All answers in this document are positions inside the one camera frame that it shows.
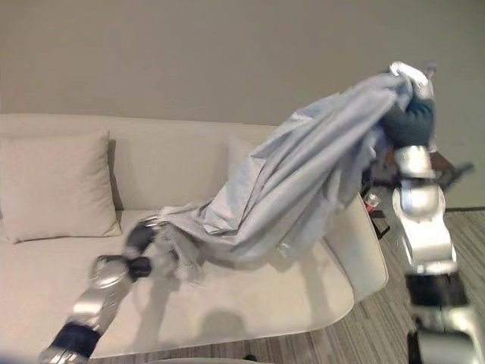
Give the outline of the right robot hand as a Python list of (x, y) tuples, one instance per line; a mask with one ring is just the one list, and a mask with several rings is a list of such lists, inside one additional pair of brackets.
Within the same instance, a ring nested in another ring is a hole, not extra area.
[(387, 138), (395, 149), (424, 146), (431, 152), (437, 151), (433, 85), (436, 67), (432, 65), (422, 71), (402, 61), (394, 61), (389, 72), (406, 79), (412, 87), (412, 95), (405, 108), (395, 105), (381, 119)]

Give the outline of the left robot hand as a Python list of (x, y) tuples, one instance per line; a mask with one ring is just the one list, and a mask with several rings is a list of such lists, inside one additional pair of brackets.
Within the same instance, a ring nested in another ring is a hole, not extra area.
[(166, 225), (160, 215), (150, 215), (138, 221), (128, 234), (122, 256), (132, 281), (150, 275), (158, 280), (175, 277), (179, 256), (165, 241)]

